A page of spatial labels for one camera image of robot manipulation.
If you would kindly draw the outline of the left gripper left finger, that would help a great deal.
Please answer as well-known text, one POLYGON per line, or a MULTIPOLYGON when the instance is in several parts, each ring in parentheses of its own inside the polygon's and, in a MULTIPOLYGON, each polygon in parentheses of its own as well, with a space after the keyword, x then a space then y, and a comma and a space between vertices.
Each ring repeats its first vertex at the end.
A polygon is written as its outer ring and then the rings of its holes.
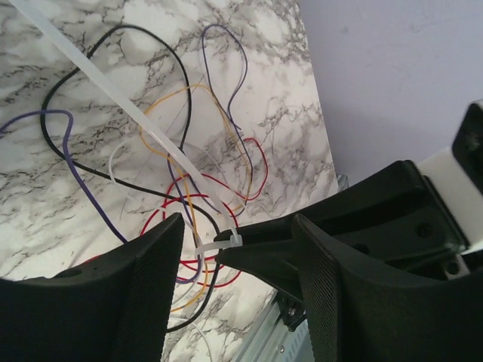
POLYGON ((52 278, 1 282, 3 361, 158 361, 184 222, 144 235, 52 278))

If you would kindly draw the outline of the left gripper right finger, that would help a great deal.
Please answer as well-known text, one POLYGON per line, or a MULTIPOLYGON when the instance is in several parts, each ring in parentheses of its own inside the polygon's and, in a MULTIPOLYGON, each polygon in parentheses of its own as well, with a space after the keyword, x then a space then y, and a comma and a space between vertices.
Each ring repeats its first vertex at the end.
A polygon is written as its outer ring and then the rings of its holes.
POLYGON ((298 274, 317 361, 480 361, 482 273, 413 275, 296 216, 298 274))

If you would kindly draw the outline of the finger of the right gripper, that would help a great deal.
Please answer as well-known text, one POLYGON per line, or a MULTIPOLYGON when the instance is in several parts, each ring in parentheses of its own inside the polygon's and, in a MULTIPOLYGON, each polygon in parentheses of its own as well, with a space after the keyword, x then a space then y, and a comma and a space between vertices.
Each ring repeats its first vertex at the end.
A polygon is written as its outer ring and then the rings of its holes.
POLYGON ((407 271, 462 252, 466 246, 466 237, 434 185, 412 161, 396 161, 286 216, 239 228, 242 246, 294 241, 299 268, 307 258, 291 231, 295 216, 305 217, 358 252, 407 271))
POLYGON ((246 272, 298 302, 303 301, 294 241, 227 248, 217 254, 217 262, 246 272))

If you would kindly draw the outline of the translucent white zip tie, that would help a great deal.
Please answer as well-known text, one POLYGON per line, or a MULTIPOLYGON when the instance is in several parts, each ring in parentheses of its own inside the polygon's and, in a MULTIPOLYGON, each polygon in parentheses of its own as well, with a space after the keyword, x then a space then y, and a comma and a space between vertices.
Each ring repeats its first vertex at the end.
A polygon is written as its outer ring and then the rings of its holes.
POLYGON ((222 213, 232 236, 227 241, 204 244, 196 249, 196 253, 207 252, 214 249, 240 247, 242 237, 237 231, 233 218, 227 213, 222 200, 202 176, 196 166, 169 140, 169 138, 151 120, 132 103, 68 38, 56 29, 47 18, 35 7, 25 1, 10 0, 10 3, 38 30, 47 36, 50 41, 68 57, 86 76, 92 80, 113 102, 133 118, 156 142, 161 145, 173 159, 200 185, 207 193, 216 208, 222 213))

